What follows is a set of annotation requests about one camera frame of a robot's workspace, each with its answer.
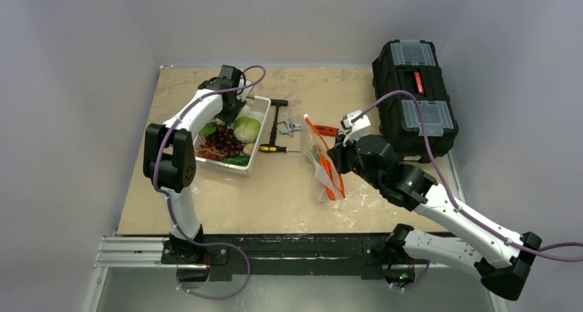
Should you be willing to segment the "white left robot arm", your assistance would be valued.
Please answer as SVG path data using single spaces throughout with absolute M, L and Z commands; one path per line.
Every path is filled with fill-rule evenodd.
M 197 263 L 205 254 L 204 243 L 196 239 L 202 227 L 190 191 L 197 166 L 194 138 L 217 115 L 233 121 L 251 87 L 240 69 L 224 65 L 171 119 L 146 127 L 143 173 L 166 202 L 171 223 L 168 250 L 178 251 L 187 263 Z

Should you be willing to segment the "clear zip top bag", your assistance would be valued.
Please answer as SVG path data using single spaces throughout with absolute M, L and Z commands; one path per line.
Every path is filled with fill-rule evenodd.
M 316 181 L 316 187 L 320 190 L 320 200 L 344 199 L 346 197 L 344 181 L 342 176 L 336 172 L 333 162 L 327 154 L 328 143 L 306 113 L 302 116 L 300 149 L 314 168 L 313 177 Z

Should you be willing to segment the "white toy radish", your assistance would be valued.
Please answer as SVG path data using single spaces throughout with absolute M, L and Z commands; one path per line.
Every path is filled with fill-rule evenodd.
M 247 117 L 250 113 L 250 107 L 248 105 L 244 105 L 241 110 L 239 111 L 239 113 L 232 118 L 228 123 L 225 122 L 222 118 L 220 118 L 219 116 L 216 116 L 214 118 L 214 122 L 218 125 L 231 125 L 232 123 L 234 123 L 236 120 L 238 120 L 239 118 L 244 118 Z

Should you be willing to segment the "orange toy carrot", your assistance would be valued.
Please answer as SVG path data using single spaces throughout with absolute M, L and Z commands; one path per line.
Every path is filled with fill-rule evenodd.
M 323 157 L 321 150 L 317 146 L 312 146 L 309 156 L 315 167 L 314 177 L 324 190 L 323 196 L 325 199 L 335 201 L 338 198 L 336 187 L 333 184 L 333 176 L 331 172 L 331 165 L 327 159 Z

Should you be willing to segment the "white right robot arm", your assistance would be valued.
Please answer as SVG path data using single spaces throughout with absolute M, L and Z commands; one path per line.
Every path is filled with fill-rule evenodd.
M 532 250 L 542 243 L 538 235 L 508 230 L 457 198 L 449 198 L 443 184 L 424 170 L 399 161 L 392 146 L 379 135 L 347 143 L 343 139 L 336 137 L 327 151 L 338 174 L 356 174 L 389 203 L 452 233 L 440 237 L 398 224 L 372 253 L 388 263 L 422 259 L 456 267 L 497 296 L 519 299 L 535 260 Z

